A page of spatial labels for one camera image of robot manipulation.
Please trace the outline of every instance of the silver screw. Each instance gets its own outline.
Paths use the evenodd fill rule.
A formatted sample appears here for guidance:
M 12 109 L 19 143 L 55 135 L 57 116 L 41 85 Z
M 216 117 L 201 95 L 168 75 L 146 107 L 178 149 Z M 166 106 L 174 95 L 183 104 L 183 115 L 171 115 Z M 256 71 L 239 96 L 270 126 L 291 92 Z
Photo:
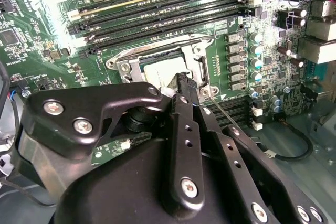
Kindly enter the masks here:
M 58 102 L 47 102 L 43 105 L 43 108 L 50 115 L 60 115 L 64 111 L 63 106 Z
M 311 207 L 310 211 L 319 222 L 323 222 L 322 217 L 320 216 L 320 214 L 317 212 L 315 208 Z
M 103 154 L 102 154 L 101 152 L 96 152 L 94 156 L 95 156 L 96 158 L 100 158 L 102 155 L 103 155 Z
M 284 92 L 285 94 L 289 94 L 290 91 L 291 91 L 290 87 L 285 87 L 283 90 L 284 90 L 283 92 Z
M 180 96 L 180 100 L 185 104 L 188 103 L 187 99 L 184 96 Z
M 81 134 L 89 134 L 92 131 L 92 124 L 85 119 L 76 120 L 73 124 L 75 130 Z
M 232 128 L 232 131 L 233 133 L 235 133 L 236 136 L 240 136 L 240 132 L 236 128 Z
M 21 93 L 22 97 L 24 98 L 28 98 L 31 94 L 32 93 L 28 89 L 23 90 Z
M 121 70 L 124 71 L 124 72 L 129 72 L 129 71 L 131 70 L 130 65 L 127 64 L 127 63 L 123 63 L 123 64 L 121 64 L 120 68 L 121 68 Z
M 307 212 L 304 210 L 303 207 L 298 206 L 298 212 L 299 212 L 300 216 L 303 218 L 304 221 L 306 221 L 306 222 L 310 221 L 310 217 L 307 214 Z
M 203 107 L 203 111 L 205 112 L 205 114 L 211 115 L 211 111 L 207 107 Z
M 148 92 L 150 92 L 152 95 L 157 95 L 158 94 L 157 91 L 152 87 L 148 88 Z
M 197 196 L 197 187 L 190 179 L 183 179 L 181 181 L 182 191 L 189 198 L 195 198 Z
M 262 223 L 266 223 L 268 218 L 265 210 L 257 203 L 252 204 L 252 210 L 253 213 L 256 215 L 258 220 L 260 220 Z

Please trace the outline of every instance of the black metal arm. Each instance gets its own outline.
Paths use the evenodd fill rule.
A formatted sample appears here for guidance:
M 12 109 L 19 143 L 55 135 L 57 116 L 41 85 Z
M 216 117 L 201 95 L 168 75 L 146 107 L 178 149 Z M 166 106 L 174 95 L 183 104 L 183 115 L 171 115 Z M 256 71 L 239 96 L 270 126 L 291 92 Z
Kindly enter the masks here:
M 54 223 L 328 223 L 241 129 L 221 132 L 191 79 L 170 87 L 173 98 L 140 82 L 28 99 L 16 147 L 60 199 Z M 91 170 L 96 146 L 140 131 L 156 139 Z

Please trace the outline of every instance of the capacitor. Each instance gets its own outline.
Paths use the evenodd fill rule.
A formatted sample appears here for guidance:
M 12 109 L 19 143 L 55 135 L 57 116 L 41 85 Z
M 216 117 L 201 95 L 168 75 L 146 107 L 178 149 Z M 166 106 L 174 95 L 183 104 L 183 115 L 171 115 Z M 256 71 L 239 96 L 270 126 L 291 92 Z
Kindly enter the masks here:
M 277 51 L 283 55 L 290 56 L 292 51 L 286 47 L 280 46 L 278 47 Z
M 263 41 L 263 35 L 260 33 L 257 33 L 256 31 L 254 33 L 251 33 L 250 39 L 253 40 L 255 43 L 260 43 Z
M 280 112 L 280 106 L 275 106 L 274 104 L 271 105 L 271 111 L 274 113 Z
M 260 68 L 263 67 L 264 63 L 261 60 L 259 60 L 258 58 L 253 58 L 251 60 L 251 65 L 253 67 L 255 67 L 256 69 L 260 69 Z
M 297 26 L 304 26 L 306 24 L 306 20 L 304 18 L 294 17 L 293 24 Z
M 251 73 L 251 78 L 254 79 L 255 81 L 261 81 L 262 75 L 258 71 L 254 71 Z
M 291 58 L 289 62 L 298 68 L 302 68 L 303 65 L 305 64 L 304 61 L 295 58 Z
M 271 103 L 274 106 L 280 106 L 281 100 L 276 95 L 273 95 L 272 98 L 271 98 Z
M 252 54 L 259 55 L 264 51 L 264 48 L 258 45 L 253 45 L 250 48 Z
M 256 98 L 256 97 L 259 96 L 259 93 L 256 92 L 256 91 L 254 90 L 254 88 L 250 88 L 250 89 L 248 90 L 248 95 L 249 95 L 251 98 Z
M 283 90 L 284 90 L 283 92 L 284 92 L 285 94 L 289 94 L 290 91 L 291 91 L 290 87 L 284 87 Z
M 293 12 L 295 16 L 298 16 L 301 18 L 304 18 L 307 15 L 307 11 L 304 9 L 294 9 Z

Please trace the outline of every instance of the wire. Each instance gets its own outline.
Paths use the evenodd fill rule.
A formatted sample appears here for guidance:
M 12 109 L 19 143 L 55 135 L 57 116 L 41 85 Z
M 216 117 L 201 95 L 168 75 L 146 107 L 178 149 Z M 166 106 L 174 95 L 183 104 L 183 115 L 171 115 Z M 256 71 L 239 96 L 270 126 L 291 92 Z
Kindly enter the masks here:
M 16 190 L 18 190 L 20 193 L 22 193 L 24 196 L 26 196 L 28 199 L 32 200 L 34 203 L 38 204 L 39 206 L 46 207 L 46 208 L 56 207 L 56 204 L 45 204 L 39 201 L 37 198 L 31 195 L 27 190 L 23 189 L 19 185 L 14 184 L 13 182 L 5 180 L 4 178 L 0 178 L 0 183 L 3 185 L 9 186 L 9 187 L 15 188 Z
M 296 157 L 285 157 L 285 156 L 281 156 L 279 154 L 276 154 L 274 158 L 282 160 L 282 161 L 296 162 L 296 161 L 300 161 L 300 160 L 303 160 L 303 159 L 309 157 L 312 154 L 313 149 L 314 149 L 312 141 L 306 135 L 304 135 L 301 131 L 299 131 L 297 128 L 295 128 L 293 125 L 287 123 L 285 121 L 285 119 L 280 118 L 279 122 L 283 126 L 288 127 L 293 133 L 295 133 L 296 135 L 301 137 L 307 144 L 307 150 L 303 154 L 301 154 L 299 156 L 296 156 Z
M 298 6 L 300 6 L 300 5 L 302 5 L 305 1 L 307 1 L 307 0 L 302 0 L 302 1 L 299 1 L 299 3 L 297 4 L 297 5 L 292 5 L 290 2 L 291 2 L 291 0 L 288 0 L 288 4 L 290 5 L 290 6 L 292 6 L 292 7 L 298 7 Z
M 15 121 L 15 136 L 17 136 L 17 132 L 18 132 L 19 126 L 20 126 L 19 113 L 18 113 L 18 110 L 17 110 L 17 104 L 16 104 L 14 98 L 12 97 L 12 95 L 9 97 L 9 99 L 11 99 L 10 103 L 12 104 L 12 108 L 13 108 L 14 121 Z M 14 148 L 14 142 L 8 150 L 0 152 L 0 156 L 6 155 L 6 154 L 12 152 L 13 148 Z
M 1 61 L 0 61 L 0 76 L 3 82 L 0 93 L 0 117 L 1 117 L 2 112 L 4 111 L 7 94 L 9 92 L 9 88 L 11 87 L 9 74 Z

